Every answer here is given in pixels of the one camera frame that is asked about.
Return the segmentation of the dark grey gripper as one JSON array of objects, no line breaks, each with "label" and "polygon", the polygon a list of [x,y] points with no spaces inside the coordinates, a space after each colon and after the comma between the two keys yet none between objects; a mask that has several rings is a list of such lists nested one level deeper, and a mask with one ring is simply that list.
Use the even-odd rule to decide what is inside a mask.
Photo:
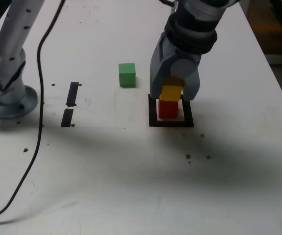
[{"label": "dark grey gripper", "polygon": [[185,100],[193,100],[200,88],[198,66],[201,55],[190,54],[173,45],[163,32],[154,49],[150,62],[150,95],[158,99],[166,69],[169,74],[182,80],[183,97]]}]

